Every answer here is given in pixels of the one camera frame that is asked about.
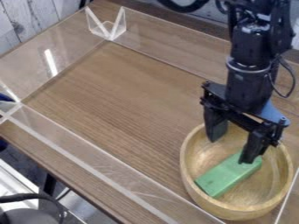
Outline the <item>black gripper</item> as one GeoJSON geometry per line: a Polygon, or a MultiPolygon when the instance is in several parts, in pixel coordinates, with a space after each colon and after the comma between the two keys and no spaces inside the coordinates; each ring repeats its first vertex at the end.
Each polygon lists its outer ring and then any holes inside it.
{"type": "Polygon", "coordinates": [[[206,134],[217,142],[227,133],[229,122],[249,132],[241,164],[253,164],[270,145],[278,146],[290,121],[275,108],[271,94],[277,91],[275,81],[279,66],[290,70],[282,58],[271,59],[265,65],[243,65],[234,58],[227,60],[227,84],[207,81],[202,84],[206,134]]]}

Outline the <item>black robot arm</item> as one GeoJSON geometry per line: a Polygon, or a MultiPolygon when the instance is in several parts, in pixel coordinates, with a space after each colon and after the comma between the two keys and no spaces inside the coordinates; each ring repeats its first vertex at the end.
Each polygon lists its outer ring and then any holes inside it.
{"type": "Polygon", "coordinates": [[[293,68],[283,54],[293,48],[290,0],[215,0],[229,16],[231,51],[226,84],[202,84],[205,125],[215,142],[235,123],[249,132],[238,161],[251,164],[270,146],[279,145],[290,120],[271,102],[279,68],[293,68]]]}

